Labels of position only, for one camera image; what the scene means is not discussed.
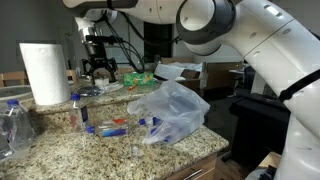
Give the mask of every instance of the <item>granite countertop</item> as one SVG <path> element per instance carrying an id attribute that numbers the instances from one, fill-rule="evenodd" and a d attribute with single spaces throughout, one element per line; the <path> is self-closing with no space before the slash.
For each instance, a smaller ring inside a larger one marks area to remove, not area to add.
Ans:
<path id="1" fill-rule="evenodd" d="M 71 87 L 71 91 L 74 91 L 78 86 Z M 80 101 L 84 102 L 88 107 L 101 106 L 106 104 L 113 104 L 125 101 L 134 101 L 140 97 L 153 92 L 160 87 L 159 83 L 154 85 L 137 86 L 131 91 L 128 91 L 128 87 L 122 87 L 113 92 L 104 93 L 100 96 L 95 97 L 83 97 Z M 66 101 L 61 104 L 49 105 L 49 106 L 38 106 L 35 104 L 34 98 L 23 99 L 20 101 L 21 104 L 27 108 L 31 113 L 37 115 L 46 115 L 57 112 L 66 112 L 70 109 L 71 101 Z"/>
<path id="2" fill-rule="evenodd" d="M 146 127 L 129 127 L 109 138 L 47 131 L 24 157 L 0 165 L 0 179 L 163 179 L 228 146 L 204 126 L 172 146 L 144 145 Z"/>

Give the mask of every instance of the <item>paper towel roll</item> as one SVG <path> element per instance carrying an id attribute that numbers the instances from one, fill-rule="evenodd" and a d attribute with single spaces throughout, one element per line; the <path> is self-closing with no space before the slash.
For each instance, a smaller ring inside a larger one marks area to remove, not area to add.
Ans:
<path id="1" fill-rule="evenodd" d="M 36 104 L 53 105 L 69 100 L 61 45 L 21 43 L 20 49 Z"/>

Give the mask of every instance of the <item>robotic arm link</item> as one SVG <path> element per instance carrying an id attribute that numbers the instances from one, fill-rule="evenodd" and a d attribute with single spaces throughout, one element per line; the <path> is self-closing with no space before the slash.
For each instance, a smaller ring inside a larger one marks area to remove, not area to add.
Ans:
<path id="1" fill-rule="evenodd" d="M 186 46 L 199 55 L 214 53 L 222 43 L 228 44 L 278 96 L 320 69 L 320 42 L 269 1 L 243 0 L 236 6 L 230 0 L 132 0 L 126 1 L 126 6 L 124 1 L 63 0 L 69 8 L 87 4 L 105 9 L 111 4 L 117 11 L 146 22 L 175 23 Z M 275 179 L 320 178 L 319 90 L 320 80 L 315 80 L 284 101 L 291 117 Z"/>

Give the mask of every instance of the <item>plastic bag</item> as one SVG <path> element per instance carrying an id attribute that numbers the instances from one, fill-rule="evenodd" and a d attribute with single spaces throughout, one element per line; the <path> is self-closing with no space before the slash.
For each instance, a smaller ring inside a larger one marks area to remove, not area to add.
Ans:
<path id="1" fill-rule="evenodd" d="M 158 90 L 129 103 L 127 111 L 138 116 L 152 113 L 162 120 L 161 125 L 148 132 L 143 143 L 174 144 L 203 124 L 209 108 L 195 92 L 175 81 L 166 81 Z"/>

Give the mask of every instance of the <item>cabinet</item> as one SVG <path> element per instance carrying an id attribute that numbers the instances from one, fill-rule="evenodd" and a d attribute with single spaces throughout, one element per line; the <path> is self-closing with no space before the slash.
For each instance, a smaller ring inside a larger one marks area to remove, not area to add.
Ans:
<path id="1" fill-rule="evenodd" d="M 170 176 L 167 180 L 213 180 L 217 153 L 214 153 L 184 170 Z"/>

